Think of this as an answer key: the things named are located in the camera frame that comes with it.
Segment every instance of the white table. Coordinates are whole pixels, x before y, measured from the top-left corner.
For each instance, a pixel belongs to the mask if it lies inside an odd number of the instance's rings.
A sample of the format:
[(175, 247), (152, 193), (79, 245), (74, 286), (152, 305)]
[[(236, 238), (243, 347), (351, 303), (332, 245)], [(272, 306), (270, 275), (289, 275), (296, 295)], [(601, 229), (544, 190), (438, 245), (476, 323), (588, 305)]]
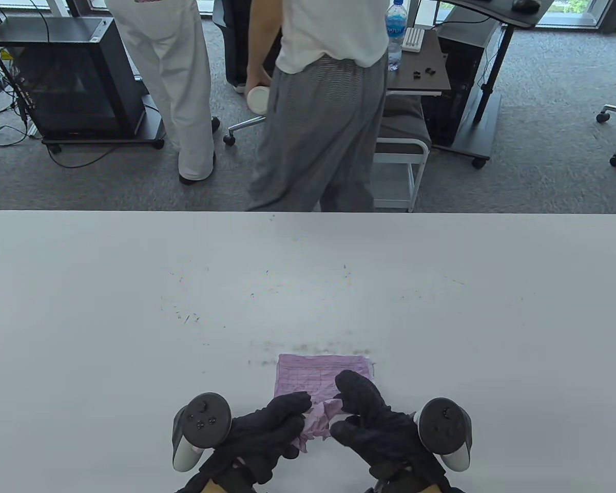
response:
[[(0, 212), (0, 493), (172, 493), (175, 412), (279, 352), (458, 401), (468, 493), (616, 491), (616, 216)], [(259, 491), (372, 483), (329, 440)]]

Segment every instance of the purple paper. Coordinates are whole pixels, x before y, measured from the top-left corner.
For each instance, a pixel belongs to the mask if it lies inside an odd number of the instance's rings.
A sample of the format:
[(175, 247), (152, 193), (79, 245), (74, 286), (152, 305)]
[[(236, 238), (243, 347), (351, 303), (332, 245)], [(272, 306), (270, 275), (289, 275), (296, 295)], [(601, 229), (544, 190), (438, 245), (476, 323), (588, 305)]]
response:
[(305, 390), (313, 404), (333, 399), (338, 393), (336, 375), (344, 369), (372, 379), (372, 364), (364, 356), (279, 355), (274, 397)]
[(331, 420), (342, 411), (342, 401), (340, 399), (329, 399), (313, 406), (313, 409), (306, 415), (303, 431), (299, 438), (292, 442), (303, 453), (306, 453), (306, 443), (308, 440), (322, 437), (326, 440), (331, 436)]

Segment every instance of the dark desk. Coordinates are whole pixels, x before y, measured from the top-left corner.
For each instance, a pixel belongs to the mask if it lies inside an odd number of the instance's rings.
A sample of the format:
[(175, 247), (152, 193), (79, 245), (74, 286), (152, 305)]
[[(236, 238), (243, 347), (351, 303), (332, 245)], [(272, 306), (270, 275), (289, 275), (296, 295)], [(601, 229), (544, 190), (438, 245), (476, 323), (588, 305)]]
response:
[(493, 93), (495, 80), (500, 72), (502, 62), (507, 54), (507, 49), (515, 28), (533, 28), (541, 20), (545, 12), (550, 8), (554, 0), (543, 0), (541, 8), (533, 15), (519, 14), (511, 10), (513, 0), (447, 0), (447, 3), (474, 10), (479, 14), (497, 19), (507, 24), (500, 46), (493, 62), (488, 80), (482, 85), (482, 91), (475, 101), (476, 110), (469, 112), (465, 120), (456, 132), (456, 139), (451, 146), (437, 146), (442, 150), (449, 150), (456, 154), (473, 158), (472, 166), (481, 169), (486, 161), (491, 158), (493, 141), (495, 140), (495, 128), (500, 110), (500, 94)]
[[(395, 72), (388, 72), (388, 91), (405, 92), (415, 96), (440, 96), (443, 91), (449, 91), (451, 86), (445, 59), (446, 56), (440, 51), (436, 31), (425, 31), (420, 52), (402, 52), (399, 68)], [(435, 74), (426, 73), (427, 68), (435, 70)], [(413, 72), (416, 70), (421, 73), (419, 79), (413, 78)]]

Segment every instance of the white t-shirt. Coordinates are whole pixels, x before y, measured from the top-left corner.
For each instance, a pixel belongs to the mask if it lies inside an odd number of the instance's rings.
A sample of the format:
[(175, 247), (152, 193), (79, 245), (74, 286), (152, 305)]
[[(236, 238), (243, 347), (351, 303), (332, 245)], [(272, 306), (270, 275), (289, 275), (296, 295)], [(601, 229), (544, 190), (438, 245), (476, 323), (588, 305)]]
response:
[(301, 72), (324, 54), (374, 65), (388, 49), (388, 0), (283, 0), (283, 36), (276, 64)]

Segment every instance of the hand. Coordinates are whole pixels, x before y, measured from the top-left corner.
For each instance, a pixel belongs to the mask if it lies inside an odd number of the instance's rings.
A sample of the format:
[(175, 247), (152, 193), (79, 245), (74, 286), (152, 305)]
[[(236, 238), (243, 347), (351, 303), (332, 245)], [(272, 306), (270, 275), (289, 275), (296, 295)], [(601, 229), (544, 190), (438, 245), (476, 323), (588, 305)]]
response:
[(259, 85), (265, 85), (269, 87), (271, 85), (271, 77), (268, 73), (266, 73), (265, 68), (260, 67), (249, 67), (246, 70), (246, 87), (244, 89), (244, 97), (249, 96), (249, 92), (254, 87)]
[(299, 455), (291, 443), (301, 434), (303, 413), (311, 406), (307, 392), (294, 392), (233, 419), (226, 440), (178, 493), (200, 493), (211, 479), (228, 493), (250, 493), (255, 483), (265, 484), (280, 456), (295, 459)]
[(370, 465), (370, 474), (387, 482), (384, 493), (417, 493), (433, 484), (449, 490), (445, 470), (421, 443), (411, 416), (383, 401), (376, 386), (351, 370), (336, 376), (342, 410), (351, 413), (331, 426), (331, 436)]

